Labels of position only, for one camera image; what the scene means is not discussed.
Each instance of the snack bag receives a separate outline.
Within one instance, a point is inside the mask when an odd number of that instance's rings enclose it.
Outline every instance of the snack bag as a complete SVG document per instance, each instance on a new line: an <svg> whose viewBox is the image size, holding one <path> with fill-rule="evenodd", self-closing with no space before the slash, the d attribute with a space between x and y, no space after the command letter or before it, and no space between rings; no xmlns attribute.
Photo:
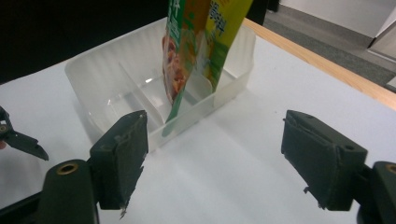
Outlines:
<svg viewBox="0 0 396 224"><path fill-rule="evenodd" d="M253 0L212 0L205 26L205 43L200 48L198 73L219 84L227 53Z"/></svg>
<svg viewBox="0 0 396 224"><path fill-rule="evenodd" d="M172 104L170 120L177 115L184 87L196 65L210 0L170 0L163 38L163 82Z"/></svg>

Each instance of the clear plastic container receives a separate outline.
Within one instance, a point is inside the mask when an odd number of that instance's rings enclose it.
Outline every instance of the clear plastic container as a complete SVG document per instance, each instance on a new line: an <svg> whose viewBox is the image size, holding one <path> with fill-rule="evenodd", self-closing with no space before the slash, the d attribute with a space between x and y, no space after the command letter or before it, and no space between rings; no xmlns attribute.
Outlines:
<svg viewBox="0 0 396 224"><path fill-rule="evenodd" d="M92 126L100 133L123 115L146 110L150 151L234 98L246 87L253 66L256 35L242 26L217 91L210 93L206 80L192 74L178 116L165 123L171 110L163 85L165 23L166 19L156 21L90 49L71 59L65 68Z"/></svg>

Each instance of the table surface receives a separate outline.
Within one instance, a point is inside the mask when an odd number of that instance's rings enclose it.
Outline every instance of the table surface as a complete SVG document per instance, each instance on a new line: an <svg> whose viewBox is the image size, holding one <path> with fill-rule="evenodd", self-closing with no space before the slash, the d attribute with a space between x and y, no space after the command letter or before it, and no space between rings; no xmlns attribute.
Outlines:
<svg viewBox="0 0 396 224"><path fill-rule="evenodd" d="M288 109L321 119L367 148L371 166L396 161L395 97L263 27L245 25L263 37L247 88L148 154L127 215L119 221L119 211L99 211L101 223L356 223L358 204L349 213L323 211L303 193L305 182L280 153L282 119ZM14 128L49 153L42 161L0 151L0 207L39 192L50 167L89 158L91 127L65 65L0 86L0 105Z"/></svg>

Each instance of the dark background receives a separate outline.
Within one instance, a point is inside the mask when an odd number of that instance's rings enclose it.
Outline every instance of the dark background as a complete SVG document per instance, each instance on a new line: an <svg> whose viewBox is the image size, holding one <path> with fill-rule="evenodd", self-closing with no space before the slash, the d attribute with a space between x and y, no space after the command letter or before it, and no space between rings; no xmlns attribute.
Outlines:
<svg viewBox="0 0 396 224"><path fill-rule="evenodd" d="M262 24L268 1L254 0L247 17ZM277 8L278 0L270 2ZM0 83L164 18L167 5L168 0L0 0Z"/></svg>

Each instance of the white wall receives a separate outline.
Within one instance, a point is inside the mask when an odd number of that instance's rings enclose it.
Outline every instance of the white wall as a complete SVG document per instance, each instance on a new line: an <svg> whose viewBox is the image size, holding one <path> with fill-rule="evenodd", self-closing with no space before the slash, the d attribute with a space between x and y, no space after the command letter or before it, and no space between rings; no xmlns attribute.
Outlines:
<svg viewBox="0 0 396 224"><path fill-rule="evenodd" d="M376 37L395 0L281 0L280 3L363 35Z"/></svg>
<svg viewBox="0 0 396 224"><path fill-rule="evenodd" d="M376 36L379 36L382 32L384 32L388 27L390 27L394 22L396 22L396 8L390 13L389 17L385 21L384 25L382 26L381 30L379 30Z"/></svg>
<svg viewBox="0 0 396 224"><path fill-rule="evenodd" d="M396 26L375 41L370 49L392 60L396 60Z"/></svg>

